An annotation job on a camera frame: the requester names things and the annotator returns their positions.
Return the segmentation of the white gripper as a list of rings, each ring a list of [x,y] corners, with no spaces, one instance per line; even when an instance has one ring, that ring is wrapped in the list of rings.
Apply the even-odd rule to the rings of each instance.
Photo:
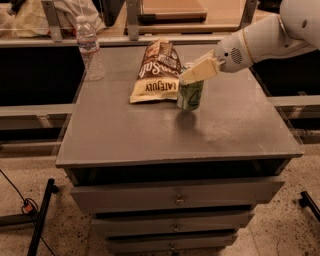
[[[197,58],[194,63],[187,63],[179,76],[183,85],[215,77],[220,70],[235,73],[253,65],[248,52],[244,31],[240,30],[224,37],[214,49]]]

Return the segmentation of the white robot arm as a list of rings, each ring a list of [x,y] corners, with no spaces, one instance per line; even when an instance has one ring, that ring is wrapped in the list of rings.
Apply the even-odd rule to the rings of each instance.
[[[220,71],[235,73],[267,59],[295,57],[320,48],[320,0],[282,0],[278,14],[257,21],[220,40],[191,62],[181,85],[208,80]]]

